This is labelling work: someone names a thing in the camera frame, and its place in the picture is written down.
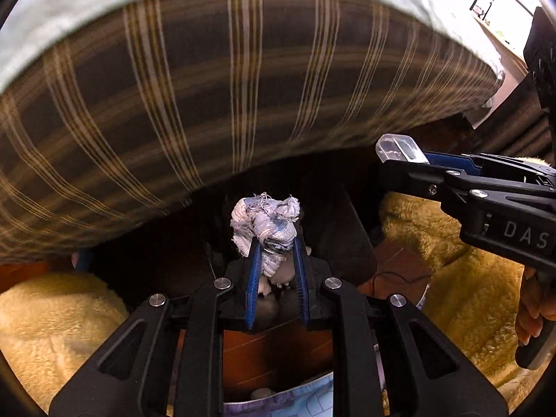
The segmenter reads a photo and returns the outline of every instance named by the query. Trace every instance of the blue patterned cloth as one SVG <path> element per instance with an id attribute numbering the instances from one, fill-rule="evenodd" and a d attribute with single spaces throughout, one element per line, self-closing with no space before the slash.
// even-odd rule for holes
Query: blue patterned cloth
<path id="1" fill-rule="evenodd" d="M 333 374 L 260 400 L 225 403 L 222 417 L 332 417 Z"/>

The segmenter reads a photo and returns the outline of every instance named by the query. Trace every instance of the yellow plush blanket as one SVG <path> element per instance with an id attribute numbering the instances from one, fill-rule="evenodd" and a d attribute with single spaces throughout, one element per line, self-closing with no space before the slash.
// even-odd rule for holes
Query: yellow plush blanket
<path id="1" fill-rule="evenodd" d="M 122 300 L 93 275 L 39 276 L 0 295 L 0 350 L 48 412 L 62 386 L 126 318 Z"/>
<path id="2" fill-rule="evenodd" d="M 433 271 L 426 316 L 514 410 L 546 368 L 523 370 L 514 360 L 523 265 L 461 242 L 460 224 L 435 201 L 389 193 L 381 219 L 386 237 L 418 252 Z"/>

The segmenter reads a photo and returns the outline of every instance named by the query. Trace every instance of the human hand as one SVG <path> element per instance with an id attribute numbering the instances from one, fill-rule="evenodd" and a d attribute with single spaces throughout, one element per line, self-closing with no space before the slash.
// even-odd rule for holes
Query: human hand
<path id="1" fill-rule="evenodd" d="M 545 293 L 535 276 L 535 269 L 525 267 L 515 319 L 515 332 L 525 345 L 531 336 L 538 337 L 543 328 L 543 317 L 556 321 L 556 290 Z"/>

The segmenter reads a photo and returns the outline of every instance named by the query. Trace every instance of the brown striped cushion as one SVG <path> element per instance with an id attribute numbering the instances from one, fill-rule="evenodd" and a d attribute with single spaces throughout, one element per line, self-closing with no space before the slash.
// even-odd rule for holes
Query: brown striped cushion
<path id="1" fill-rule="evenodd" d="M 368 145 L 499 86 L 377 1 L 130 3 L 0 96 L 0 262 L 96 245 L 254 165 Z"/>

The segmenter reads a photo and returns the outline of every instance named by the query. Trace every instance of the crumpled cloth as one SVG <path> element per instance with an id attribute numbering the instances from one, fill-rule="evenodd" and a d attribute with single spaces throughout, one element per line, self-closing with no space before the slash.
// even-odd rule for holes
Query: crumpled cloth
<path id="1" fill-rule="evenodd" d="M 261 273 L 264 276 L 273 277 L 285 261 L 285 253 L 292 250 L 297 236 L 294 222 L 299 219 L 299 212 L 299 201 L 292 196 L 277 201 L 262 193 L 236 203 L 230 222 L 234 229 L 232 240 L 241 255 L 247 257 L 251 241 L 257 237 L 263 247 Z"/>

